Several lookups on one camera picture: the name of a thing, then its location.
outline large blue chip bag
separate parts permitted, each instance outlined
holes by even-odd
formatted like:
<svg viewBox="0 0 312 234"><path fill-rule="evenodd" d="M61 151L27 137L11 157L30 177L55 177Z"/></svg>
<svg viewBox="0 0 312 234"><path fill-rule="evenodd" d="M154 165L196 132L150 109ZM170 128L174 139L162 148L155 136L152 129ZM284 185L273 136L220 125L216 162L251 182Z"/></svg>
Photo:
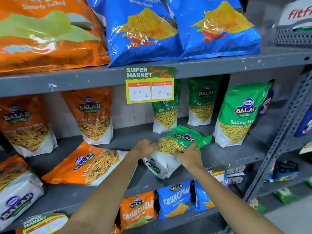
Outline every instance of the large blue chip bag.
<svg viewBox="0 0 312 234"><path fill-rule="evenodd" d="M224 186L229 187L227 182L227 170L223 171L221 169L214 169L209 171L209 173L213 175L218 181L220 181ZM215 207L212 200L197 180L195 180L195 193L196 211L200 212Z"/></svg>
<svg viewBox="0 0 312 234"><path fill-rule="evenodd" d="M106 24L108 67L178 58L177 25L161 0L87 0Z"/></svg>
<svg viewBox="0 0 312 234"><path fill-rule="evenodd" d="M260 35L239 0L167 0L184 53L179 60L260 52Z"/></svg>
<svg viewBox="0 0 312 234"><path fill-rule="evenodd" d="M160 204L160 219L168 219L191 209L191 181L157 189Z"/></svg>

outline forearm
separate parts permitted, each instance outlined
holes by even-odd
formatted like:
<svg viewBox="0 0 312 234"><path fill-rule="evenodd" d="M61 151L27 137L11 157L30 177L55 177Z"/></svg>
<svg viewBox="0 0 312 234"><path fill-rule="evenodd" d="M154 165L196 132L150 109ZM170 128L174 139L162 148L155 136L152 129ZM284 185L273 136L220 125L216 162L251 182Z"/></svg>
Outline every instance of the forearm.
<svg viewBox="0 0 312 234"><path fill-rule="evenodd" d="M274 224L222 185L204 167L190 173L199 181L219 212L237 234L283 234Z"/></svg>
<svg viewBox="0 0 312 234"><path fill-rule="evenodd" d="M109 234L138 161L131 152L72 215L60 234Z"/></svg>

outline hand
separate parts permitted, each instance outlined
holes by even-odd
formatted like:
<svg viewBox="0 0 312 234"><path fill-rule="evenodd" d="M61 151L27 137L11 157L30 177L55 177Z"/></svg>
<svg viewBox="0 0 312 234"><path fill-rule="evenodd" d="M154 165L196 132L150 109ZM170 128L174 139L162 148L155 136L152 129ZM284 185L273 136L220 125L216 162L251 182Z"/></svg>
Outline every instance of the hand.
<svg viewBox="0 0 312 234"><path fill-rule="evenodd" d="M201 168L202 161L201 161L201 153L200 153L200 146L196 146L196 142L192 142L189 147L185 149L183 153L173 150L173 154L177 157L182 165L187 169L193 168Z"/></svg>
<svg viewBox="0 0 312 234"><path fill-rule="evenodd" d="M150 145L150 143L151 141L149 139L140 140L129 153L132 154L137 160L150 156L160 148L160 144Z"/></svg>

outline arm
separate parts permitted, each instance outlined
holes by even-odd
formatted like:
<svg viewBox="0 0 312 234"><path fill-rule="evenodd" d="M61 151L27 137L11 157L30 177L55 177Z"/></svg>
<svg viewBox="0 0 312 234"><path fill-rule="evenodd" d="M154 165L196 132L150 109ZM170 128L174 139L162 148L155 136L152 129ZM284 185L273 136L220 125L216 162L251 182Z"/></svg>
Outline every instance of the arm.
<svg viewBox="0 0 312 234"><path fill-rule="evenodd" d="M159 148L159 145L149 144L148 140L139 141L96 191L83 202L59 234L109 234L135 165L139 159L151 155Z"/></svg>
<svg viewBox="0 0 312 234"><path fill-rule="evenodd" d="M199 181L233 232L237 234L283 234L265 216L250 207L208 173L202 165L199 148L199 146L196 147L196 142L193 142L184 153L174 151L174 156L179 158L182 165Z"/></svg>

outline right hand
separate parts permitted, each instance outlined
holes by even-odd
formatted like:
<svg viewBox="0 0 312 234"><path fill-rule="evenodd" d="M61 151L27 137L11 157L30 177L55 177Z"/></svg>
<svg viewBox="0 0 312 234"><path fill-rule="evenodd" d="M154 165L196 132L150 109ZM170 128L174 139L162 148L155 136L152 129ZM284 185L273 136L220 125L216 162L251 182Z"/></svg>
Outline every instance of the right hand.
<svg viewBox="0 0 312 234"><path fill-rule="evenodd" d="M203 167L201 161L200 146L199 145L196 146L195 141L192 142L183 153L177 150L173 150L173 154L180 160L182 165L188 170Z"/></svg>

